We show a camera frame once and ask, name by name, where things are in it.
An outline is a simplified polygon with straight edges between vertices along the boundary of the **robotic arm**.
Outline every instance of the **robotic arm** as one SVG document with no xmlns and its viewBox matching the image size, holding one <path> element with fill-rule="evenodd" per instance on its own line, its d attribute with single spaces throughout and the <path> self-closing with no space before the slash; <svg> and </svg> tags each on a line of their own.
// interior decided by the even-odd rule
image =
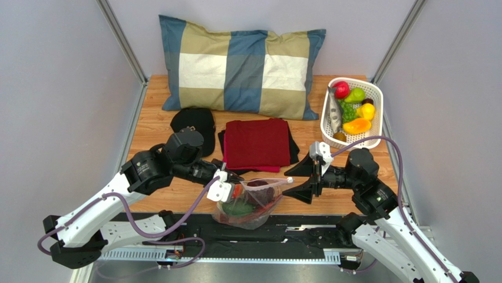
<svg viewBox="0 0 502 283">
<path fill-rule="evenodd" d="M 400 213 L 397 196 L 378 179 L 379 166 L 368 149 L 351 151 L 345 167 L 331 166 L 331 161 L 333 157 L 326 143 L 317 141 L 311 145 L 309 154 L 285 173 L 306 176 L 309 180 L 284 191 L 283 195 L 311 204 L 313 196 L 321 195 L 324 187 L 352 189 L 356 207 L 389 233 L 402 252 L 355 213 L 346 215 L 337 224 L 340 243 L 368 251 L 404 282 L 479 282 L 474 274 L 461 271 L 447 260 L 409 218 L 409 213 Z"/>
<path fill-rule="evenodd" d="M 233 192 L 233 183 L 240 178 L 226 172 L 224 164 L 201 160 L 202 135 L 184 129 L 170 136 L 167 143 L 138 152 L 124 164 L 121 171 L 103 189 L 79 208 L 65 216 L 50 215 L 44 219 L 45 232 L 57 240 L 51 246 L 52 260 L 69 268 L 81 268 L 96 261 L 101 254 L 148 240 L 158 240 L 169 234 L 173 226 L 165 213 L 135 221 L 110 222 L 124 207 L 142 200 L 157 189 L 168 187 L 173 177 L 208 185 L 207 198 L 227 202 Z"/>
</svg>

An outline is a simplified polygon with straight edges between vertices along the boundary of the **gray floor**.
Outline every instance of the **gray floor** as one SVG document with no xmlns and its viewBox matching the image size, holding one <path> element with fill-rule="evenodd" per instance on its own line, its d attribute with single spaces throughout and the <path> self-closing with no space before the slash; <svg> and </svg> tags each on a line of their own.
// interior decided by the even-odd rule
<svg viewBox="0 0 502 283">
<path fill-rule="evenodd" d="M 366 254 L 363 264 L 373 259 Z M 119 277 L 133 274 L 155 266 L 153 262 L 110 261 L 100 268 L 103 275 Z M 386 267 L 377 263 L 370 271 L 362 274 L 340 272 L 337 266 L 329 265 L 289 265 L 289 264 L 209 264 L 198 263 L 186 268 L 153 270 L 137 277 L 111 281 L 93 273 L 92 283 L 109 282 L 201 282 L 201 283 L 267 283 L 267 282 L 309 282 L 309 283 L 360 283 L 360 282 L 400 282 Z"/>
</svg>

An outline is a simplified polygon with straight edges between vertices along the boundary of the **drawstring bag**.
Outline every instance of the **drawstring bag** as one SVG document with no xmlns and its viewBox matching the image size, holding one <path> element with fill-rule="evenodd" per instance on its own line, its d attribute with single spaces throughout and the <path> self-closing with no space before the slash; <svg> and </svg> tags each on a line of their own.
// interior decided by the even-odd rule
<svg viewBox="0 0 502 283">
<path fill-rule="evenodd" d="M 291 187 L 293 178 L 266 178 L 236 184 L 230 202 L 218 202 L 213 219 L 235 227 L 253 230 L 262 226 Z"/>
</svg>

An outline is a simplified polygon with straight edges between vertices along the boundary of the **cap brim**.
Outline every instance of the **cap brim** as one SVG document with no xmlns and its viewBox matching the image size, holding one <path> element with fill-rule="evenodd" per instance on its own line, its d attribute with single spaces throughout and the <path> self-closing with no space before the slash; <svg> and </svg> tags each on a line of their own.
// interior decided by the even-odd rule
<svg viewBox="0 0 502 283">
<path fill-rule="evenodd" d="M 214 132 L 211 134 L 205 134 L 204 143 L 202 144 L 202 157 L 207 157 L 213 154 L 214 147 L 216 145 L 216 138 L 214 137 Z"/>
</svg>

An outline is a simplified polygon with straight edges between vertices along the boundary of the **white square on pillow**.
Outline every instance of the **white square on pillow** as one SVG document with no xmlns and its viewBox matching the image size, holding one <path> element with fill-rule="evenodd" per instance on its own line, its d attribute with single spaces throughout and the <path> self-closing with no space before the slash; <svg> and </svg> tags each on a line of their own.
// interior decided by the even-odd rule
<svg viewBox="0 0 502 283">
<path fill-rule="evenodd" d="M 223 89 L 226 69 L 226 56 L 180 53 L 180 87 Z"/>
<path fill-rule="evenodd" d="M 263 88 L 305 91 L 309 59 L 284 55 L 265 55 Z"/>
</svg>

